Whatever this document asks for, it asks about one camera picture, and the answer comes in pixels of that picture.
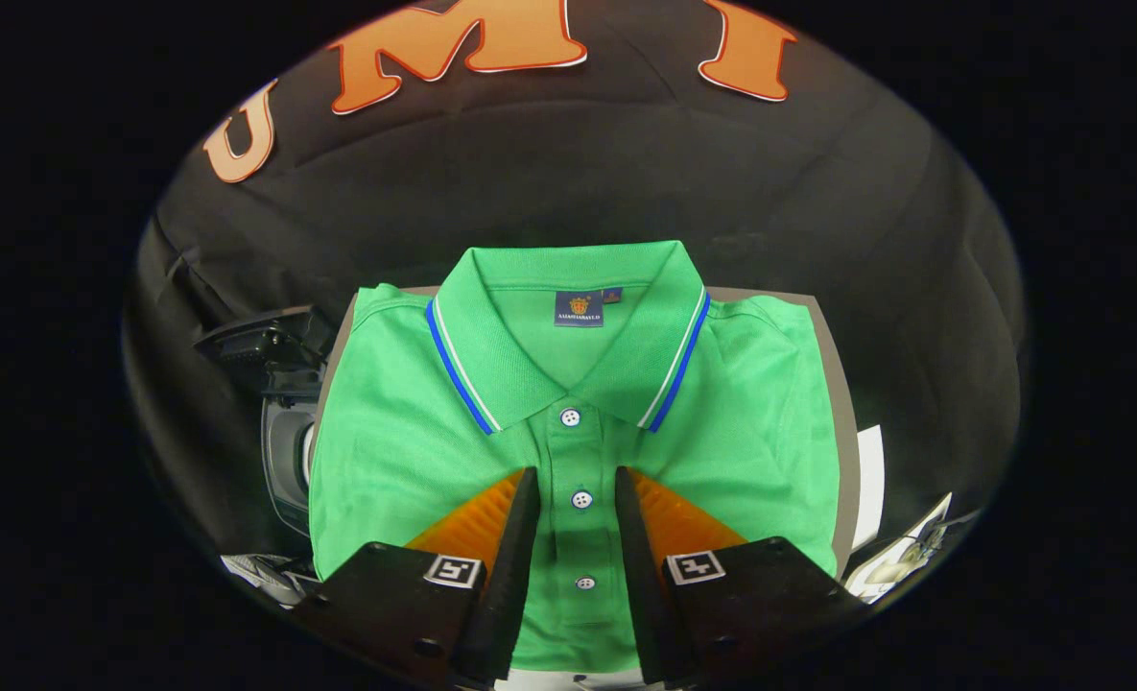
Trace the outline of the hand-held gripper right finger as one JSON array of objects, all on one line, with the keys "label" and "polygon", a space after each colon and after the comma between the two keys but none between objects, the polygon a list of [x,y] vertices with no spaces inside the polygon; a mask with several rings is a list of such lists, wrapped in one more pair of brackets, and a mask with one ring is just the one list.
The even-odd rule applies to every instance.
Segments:
[{"label": "hand-held gripper right finger", "polygon": [[625,466],[613,488],[645,682],[755,690],[866,617],[857,596],[785,536],[745,541]]}]

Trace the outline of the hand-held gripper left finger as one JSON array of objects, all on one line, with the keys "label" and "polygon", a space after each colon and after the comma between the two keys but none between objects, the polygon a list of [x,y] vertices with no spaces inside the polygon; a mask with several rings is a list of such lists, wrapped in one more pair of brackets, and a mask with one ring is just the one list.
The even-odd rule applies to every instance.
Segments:
[{"label": "hand-held gripper left finger", "polygon": [[410,542],[372,541],[297,603],[300,626],[417,690],[490,690],[526,603],[537,473],[495,483]]}]

